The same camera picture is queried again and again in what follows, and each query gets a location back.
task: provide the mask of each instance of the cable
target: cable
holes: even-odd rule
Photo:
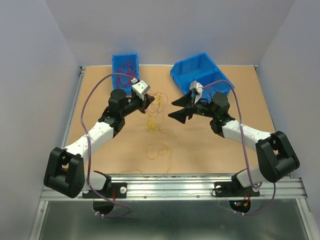
[[[155,145],[162,145],[162,146],[164,146],[165,148],[159,149],[158,152],[157,152],[157,156],[156,156],[156,157],[150,157],[150,156],[148,156],[148,148],[149,148],[150,146],[155,146]],[[172,155],[173,155],[173,151],[172,151],[171,148],[167,147],[167,145],[165,145],[165,144],[162,143],[162,142],[150,143],[150,144],[148,144],[148,145],[146,146],[145,156],[146,156],[147,159],[150,159],[150,160],[155,160],[155,159],[157,159],[159,156],[164,156],[164,155],[166,155],[169,151],[170,151],[169,166],[168,166],[165,174],[162,175],[162,176],[157,177],[156,179],[149,179],[150,177],[146,176],[140,169],[137,169],[137,168],[136,168],[136,169],[132,169],[132,170],[128,170],[128,171],[121,171],[121,172],[118,172],[118,174],[129,173],[129,172],[133,172],[133,171],[138,171],[138,172],[140,172],[140,173],[142,174],[142,176],[143,176],[145,179],[147,179],[147,180],[149,180],[149,181],[158,180],[158,179],[164,177],[166,174],[168,174],[168,172],[169,172],[169,170],[170,170],[170,168],[171,168],[171,165],[172,165]]]
[[[162,134],[167,134],[173,137],[177,137],[177,135],[174,132],[163,131],[161,128],[161,125],[165,121],[164,111],[168,104],[168,99],[169,99],[168,95],[165,94],[164,92],[154,92],[154,91],[151,91],[150,95],[154,97],[154,101],[150,104],[150,106],[146,110],[146,114],[148,117],[147,127],[149,128],[150,132],[155,133],[158,130]],[[162,113],[161,115],[162,121],[159,124],[157,124],[156,118],[159,116],[160,113]]]
[[[125,62],[121,65],[121,67],[117,67],[116,70],[118,73],[126,74],[130,77],[125,77],[125,82],[121,81],[121,78],[124,76],[118,76],[116,79],[116,86],[117,88],[128,88],[132,85],[131,79],[137,77],[137,64],[135,61]]]
[[[275,200],[275,197],[276,197],[276,184],[273,183],[273,195],[272,195],[272,198],[270,200],[270,202],[268,203],[267,206],[265,206],[264,208],[258,210],[258,211],[254,211],[254,212],[248,212],[248,213],[243,213],[243,212],[238,212],[238,211],[234,211],[234,210],[231,210],[230,208],[226,208],[224,206],[220,206],[220,203],[218,203],[218,207],[222,208],[222,209],[225,209],[225,210],[228,210],[230,212],[233,212],[235,214],[240,214],[240,215],[243,215],[243,216],[254,216],[254,215],[257,215],[257,214],[260,214],[260,213],[263,213],[265,210],[267,210],[268,208],[270,208],[271,204],[274,202]]]
[[[112,199],[113,201],[116,200],[116,190],[114,188],[112,189]]]
[[[104,78],[102,78],[94,87],[93,89],[91,90],[91,92],[89,93],[88,97],[86,98],[84,104],[83,104],[83,107],[82,107],[82,111],[81,111],[81,116],[80,116],[80,122],[81,122],[81,125],[83,127],[83,130],[85,132],[85,135],[86,135],[86,139],[87,139],[87,142],[88,142],[88,169],[87,169],[87,177],[86,177],[86,182],[89,186],[89,188],[91,189],[91,191],[97,195],[98,197],[114,204],[114,205],[118,205],[120,207],[124,207],[124,208],[127,208],[127,211],[125,213],[122,213],[122,214],[118,214],[118,215],[103,215],[103,214],[100,214],[99,212],[96,212],[95,214],[96,215],[99,215],[103,218],[119,218],[119,217],[123,217],[123,216],[126,216],[127,214],[129,214],[131,212],[131,207],[126,205],[126,204],[123,204],[123,203],[119,203],[119,202],[116,202],[116,201],[113,201],[113,200],[110,200],[108,198],[106,198],[105,196],[101,195],[99,192],[97,192],[90,184],[90,171],[91,171],[91,140],[90,140],[90,136],[89,136],[89,132],[88,132],[88,129],[84,123],[84,113],[85,113],[85,109],[86,109],[86,106],[87,106],[87,103],[91,97],[91,95],[94,93],[94,91],[97,89],[97,87],[104,81],[106,80],[107,78],[111,77],[111,76],[124,76],[124,77],[128,77],[128,78],[131,78],[129,75],[126,75],[126,74],[123,74],[123,73],[111,73],[107,76],[105,76]]]
[[[251,195],[250,195],[250,190],[248,191],[248,194],[249,194],[249,197],[248,197],[248,201],[246,201],[246,205],[248,205],[248,203],[250,202],[250,198],[251,198]]]
[[[249,160],[248,160],[248,154],[247,154],[247,149],[246,149],[246,140],[245,140],[245,134],[244,134],[244,130],[243,130],[243,127],[242,127],[242,115],[241,115],[241,111],[240,111],[240,106],[239,106],[239,101],[238,101],[238,98],[237,98],[237,94],[235,92],[235,90],[233,89],[233,86],[226,80],[218,80],[218,81],[214,81],[206,86],[203,87],[203,89],[206,89],[214,84],[218,84],[218,83],[226,83],[229,85],[229,87],[231,88],[232,90],[232,93],[234,95],[234,99],[235,99],[235,103],[236,103],[236,108],[238,110],[238,113],[239,113],[239,123],[240,123],[240,133],[241,133],[241,142],[242,142],[242,148],[243,148],[243,154],[244,154],[244,160],[245,160],[245,165],[246,165],[246,169],[247,169],[247,172],[248,172],[248,177],[249,177],[249,181],[250,181],[250,184],[251,184],[251,187],[253,189],[259,189],[262,185],[262,182],[258,185],[258,186],[255,186],[254,185],[254,182],[252,181],[252,176],[251,176],[251,172],[250,172],[250,166],[249,166]]]

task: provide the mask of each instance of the wire bundle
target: wire bundle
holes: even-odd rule
[[[137,77],[137,64],[135,61],[125,62],[121,67],[116,68],[118,73],[126,74],[127,76],[119,75],[116,78],[116,87],[117,88],[128,88],[131,87],[131,79]]]
[[[167,132],[163,131],[161,129],[161,125],[165,121],[165,108],[168,104],[168,95],[164,92],[154,92],[150,91],[150,95],[154,97],[154,101],[150,104],[148,109],[146,110],[147,115],[147,127],[150,130],[150,132],[155,133],[159,131],[163,134],[168,134],[176,137],[176,134],[173,132]],[[157,123],[157,117],[160,115],[161,122]]]
[[[244,195],[244,199],[243,199],[242,201],[245,201],[246,198],[247,198],[247,194]],[[248,190],[248,200],[247,200],[247,201],[245,202],[245,204],[244,204],[245,207],[249,204],[250,198],[251,198],[251,194],[250,194],[250,190]]]

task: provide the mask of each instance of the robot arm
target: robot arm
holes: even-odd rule
[[[172,102],[172,105],[183,109],[170,113],[168,116],[185,124],[186,119],[193,114],[213,118],[210,122],[215,134],[242,143],[240,123],[228,114],[230,104],[225,94],[216,92],[209,102],[201,98],[203,86],[194,81],[190,91]],[[300,166],[300,162],[287,138],[280,131],[269,133],[241,124],[246,147],[257,153],[258,165],[250,167],[251,179],[254,185],[269,181],[275,183]],[[221,189],[216,197],[239,196],[251,186],[248,170],[236,173],[231,182],[221,182]]]
[[[131,97],[127,97],[123,89],[115,89],[111,92],[108,100],[109,106],[102,116],[88,131],[91,140],[91,153],[93,154],[104,143],[113,139],[125,125],[125,117],[136,110],[145,113],[145,110],[154,100],[147,94],[150,86],[144,81],[133,79]],[[81,136],[74,143],[63,149],[54,148],[49,156],[44,185],[62,193],[70,198],[75,198],[81,191],[90,190],[85,181],[87,173],[85,164],[88,160],[87,136]],[[90,184],[96,190],[105,188],[111,184],[109,176],[92,172]]]

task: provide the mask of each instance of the red wire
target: red wire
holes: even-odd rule
[[[116,191],[115,191],[115,189],[113,189],[113,201],[115,201],[116,200]]]
[[[248,191],[248,193],[249,193],[249,198],[248,198],[248,201],[246,201],[246,203],[245,204],[248,204],[249,203],[249,201],[250,201],[250,190]]]
[[[137,65],[135,61],[129,61],[129,62],[125,62],[121,65],[120,68],[116,68],[118,73],[122,73],[122,74],[126,74],[129,75],[132,78],[136,78],[137,74],[135,74],[137,72]],[[125,77],[126,80],[124,82],[121,81],[121,78],[123,76],[119,76],[116,80],[116,86],[117,88],[127,88],[130,87],[132,85],[131,83],[131,78]]]
[[[113,190],[111,189],[111,194],[112,194],[112,200],[115,200],[115,193],[113,192]]]

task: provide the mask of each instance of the black mounting bracket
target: black mounting bracket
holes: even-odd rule
[[[294,149],[286,134],[281,131],[259,140],[255,148],[260,172],[271,183],[277,182],[300,167]]]
[[[112,199],[113,198],[113,194],[112,194],[111,191],[114,190],[115,197],[117,199],[126,199],[127,198],[127,192],[121,193],[120,189],[122,187],[127,189],[127,186],[128,186],[128,184],[126,182],[113,182],[111,184],[111,177],[110,177],[110,179],[107,179],[105,181],[103,189],[98,190],[97,192],[100,193],[102,196],[108,198],[108,199]],[[100,197],[97,196],[92,191],[89,191],[88,193],[82,193],[82,198],[83,199],[100,199]]]
[[[84,159],[80,154],[73,155],[56,147],[50,153],[43,184],[73,199],[85,185],[84,172]]]
[[[236,173],[231,177],[231,181],[217,181],[214,183],[214,189],[211,191],[211,195],[217,198],[235,198],[245,197],[250,192],[251,197],[259,197],[260,192],[254,191],[251,186],[243,187],[237,179]]]

